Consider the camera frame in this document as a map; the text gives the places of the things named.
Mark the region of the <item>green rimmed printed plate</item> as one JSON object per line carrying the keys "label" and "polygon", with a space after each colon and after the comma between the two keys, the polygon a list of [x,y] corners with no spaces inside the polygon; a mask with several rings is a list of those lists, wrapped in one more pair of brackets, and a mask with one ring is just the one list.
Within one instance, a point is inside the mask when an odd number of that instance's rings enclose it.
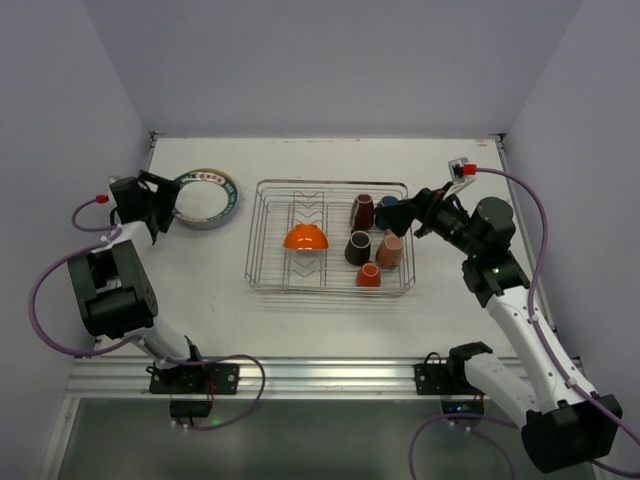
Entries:
{"label": "green rimmed printed plate", "polygon": [[213,168],[196,168],[175,178],[179,194],[174,217],[196,230],[213,230],[228,223],[240,204],[238,183],[227,173]]}

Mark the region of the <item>black cup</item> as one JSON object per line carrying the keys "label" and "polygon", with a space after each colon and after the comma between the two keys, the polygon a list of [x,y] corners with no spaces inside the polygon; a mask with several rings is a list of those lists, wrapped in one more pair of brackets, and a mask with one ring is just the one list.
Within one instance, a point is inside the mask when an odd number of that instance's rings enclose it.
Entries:
{"label": "black cup", "polygon": [[363,266],[370,260],[371,238],[366,231],[357,230],[351,233],[344,250],[346,261],[353,266]]}

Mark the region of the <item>red orange cup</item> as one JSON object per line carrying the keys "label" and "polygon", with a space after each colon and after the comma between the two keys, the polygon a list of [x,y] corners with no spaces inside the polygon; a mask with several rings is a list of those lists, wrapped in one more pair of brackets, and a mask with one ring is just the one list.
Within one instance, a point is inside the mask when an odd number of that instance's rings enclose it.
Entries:
{"label": "red orange cup", "polygon": [[373,262],[364,264],[356,275],[356,285],[361,288],[378,288],[381,283],[380,269]]}

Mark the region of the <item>orange bowl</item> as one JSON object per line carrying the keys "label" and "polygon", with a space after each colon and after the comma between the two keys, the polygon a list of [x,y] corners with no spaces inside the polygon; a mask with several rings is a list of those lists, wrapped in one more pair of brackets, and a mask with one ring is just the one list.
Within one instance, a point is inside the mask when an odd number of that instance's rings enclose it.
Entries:
{"label": "orange bowl", "polygon": [[292,227],[284,241],[283,247],[289,250],[327,250],[329,242],[323,230],[316,224],[299,223]]}

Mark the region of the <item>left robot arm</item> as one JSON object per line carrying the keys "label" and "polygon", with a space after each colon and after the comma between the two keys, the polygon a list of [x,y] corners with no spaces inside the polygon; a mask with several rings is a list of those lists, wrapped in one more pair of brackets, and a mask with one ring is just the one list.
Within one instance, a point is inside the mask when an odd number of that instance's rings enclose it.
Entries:
{"label": "left robot arm", "polygon": [[131,341],[161,370],[195,362],[195,345],[159,316],[159,303],[143,254],[168,232],[179,184],[140,171],[109,184],[107,199],[119,223],[98,247],[67,261],[85,329],[91,335]]}

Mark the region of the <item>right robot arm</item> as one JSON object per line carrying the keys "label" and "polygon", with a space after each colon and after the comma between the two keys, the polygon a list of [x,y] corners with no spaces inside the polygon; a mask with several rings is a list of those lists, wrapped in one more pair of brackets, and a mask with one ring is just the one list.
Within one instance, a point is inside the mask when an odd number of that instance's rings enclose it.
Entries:
{"label": "right robot arm", "polygon": [[532,284],[510,250],[512,207],[486,197],[467,213],[445,189],[424,188],[375,213],[397,236],[419,221],[417,236],[434,233],[466,254],[466,287],[506,335],[527,375],[521,380],[488,346],[475,342],[450,350],[452,382],[487,394],[519,430],[526,453],[543,473],[607,456],[621,406],[584,377],[538,310]]}

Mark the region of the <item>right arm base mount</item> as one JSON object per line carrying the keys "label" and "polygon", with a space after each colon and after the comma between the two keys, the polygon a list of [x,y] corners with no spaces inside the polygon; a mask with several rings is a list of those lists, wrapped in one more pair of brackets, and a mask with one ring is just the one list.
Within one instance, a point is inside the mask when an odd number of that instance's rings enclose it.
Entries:
{"label": "right arm base mount", "polygon": [[432,351],[413,365],[416,394],[437,396],[443,414],[485,413],[484,394],[458,378],[446,358]]}

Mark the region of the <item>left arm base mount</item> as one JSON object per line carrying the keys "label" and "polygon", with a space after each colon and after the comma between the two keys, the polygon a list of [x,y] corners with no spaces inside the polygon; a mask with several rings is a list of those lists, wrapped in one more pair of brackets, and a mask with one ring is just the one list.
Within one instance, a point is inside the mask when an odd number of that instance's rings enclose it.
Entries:
{"label": "left arm base mount", "polygon": [[155,395],[204,395],[204,400],[171,400],[169,414],[173,420],[207,418],[216,395],[235,395],[239,380],[237,364],[211,364],[206,366],[176,366],[158,369],[148,366],[151,375],[149,392]]}

